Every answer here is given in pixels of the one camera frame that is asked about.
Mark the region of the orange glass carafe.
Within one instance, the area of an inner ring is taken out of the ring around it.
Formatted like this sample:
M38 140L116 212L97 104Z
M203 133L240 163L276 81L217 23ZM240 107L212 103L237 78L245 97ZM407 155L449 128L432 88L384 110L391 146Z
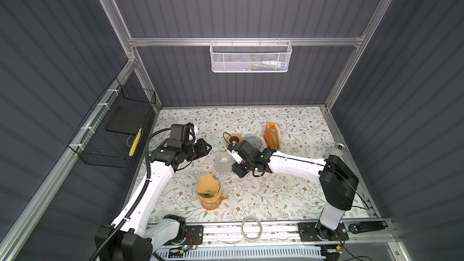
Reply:
M223 200L226 199L228 199L228 196L225 195L221 195L217 199L200 197L202 207L208 211L218 209L222 204Z

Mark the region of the grey glass dripper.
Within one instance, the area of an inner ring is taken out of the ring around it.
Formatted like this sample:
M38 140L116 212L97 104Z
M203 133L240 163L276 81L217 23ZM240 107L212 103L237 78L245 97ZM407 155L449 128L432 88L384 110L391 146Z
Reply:
M244 141L247 141L248 143L250 143L250 145L252 145L254 148L258 150L261 150L263 147L262 139L257 135L248 134L244 136Z

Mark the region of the green glass dripper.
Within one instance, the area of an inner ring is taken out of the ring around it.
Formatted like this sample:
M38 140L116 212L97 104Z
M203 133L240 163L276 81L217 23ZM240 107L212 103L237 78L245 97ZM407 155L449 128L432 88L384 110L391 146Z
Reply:
M221 199L222 192L197 193L199 199L206 204L212 204Z

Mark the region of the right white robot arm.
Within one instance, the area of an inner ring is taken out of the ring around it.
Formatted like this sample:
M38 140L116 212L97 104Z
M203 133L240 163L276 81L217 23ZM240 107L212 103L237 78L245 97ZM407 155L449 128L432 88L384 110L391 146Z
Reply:
M245 140L229 144L227 152L235 161L232 171L240 178L288 174L320 185L326 200L316 224L320 235L338 232L345 212L352 209L359 178L338 155L303 158L269 148L260 151Z

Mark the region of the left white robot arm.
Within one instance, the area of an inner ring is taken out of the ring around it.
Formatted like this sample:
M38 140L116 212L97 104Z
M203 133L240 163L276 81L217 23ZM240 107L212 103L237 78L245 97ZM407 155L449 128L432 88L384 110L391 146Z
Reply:
M196 136L198 128L193 123L173 124L167 131L170 137L154 151L145 147L146 175L111 225L98 229L94 238L96 249L90 260L149 261L159 247L185 236L181 217L163 219L152 233L147 232L149 218L178 166L207 156L212 147Z

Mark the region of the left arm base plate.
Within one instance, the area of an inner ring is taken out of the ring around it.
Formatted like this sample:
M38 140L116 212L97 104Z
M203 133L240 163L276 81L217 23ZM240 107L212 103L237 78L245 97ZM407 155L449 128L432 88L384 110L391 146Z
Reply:
M204 235L203 225L189 225L186 227L186 234L182 239L175 239L166 242L165 246L181 246L181 245L202 245Z

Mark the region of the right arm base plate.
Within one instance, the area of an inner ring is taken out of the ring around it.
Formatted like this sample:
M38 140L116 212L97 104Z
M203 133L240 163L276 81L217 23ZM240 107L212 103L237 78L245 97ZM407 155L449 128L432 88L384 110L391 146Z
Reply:
M299 222L297 227L302 242L349 240L348 231L342 222L334 230L325 227L320 222Z

